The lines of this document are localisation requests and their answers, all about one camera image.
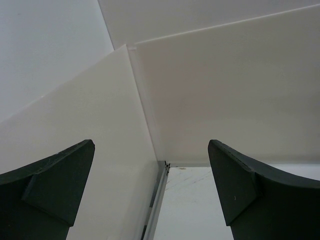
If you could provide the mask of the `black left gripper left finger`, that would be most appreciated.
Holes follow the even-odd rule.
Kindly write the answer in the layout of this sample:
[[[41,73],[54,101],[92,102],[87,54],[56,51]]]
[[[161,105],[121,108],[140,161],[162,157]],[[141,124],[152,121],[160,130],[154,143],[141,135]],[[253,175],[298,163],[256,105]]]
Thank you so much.
[[[65,240],[95,154],[91,139],[0,175],[2,240]]]

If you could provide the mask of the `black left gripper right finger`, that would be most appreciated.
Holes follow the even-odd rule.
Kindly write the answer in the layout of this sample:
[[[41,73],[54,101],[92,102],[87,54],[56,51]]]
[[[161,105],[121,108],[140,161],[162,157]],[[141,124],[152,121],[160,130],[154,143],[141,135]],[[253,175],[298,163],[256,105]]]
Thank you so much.
[[[320,183],[211,140],[209,162],[225,224],[235,240],[317,240]]]

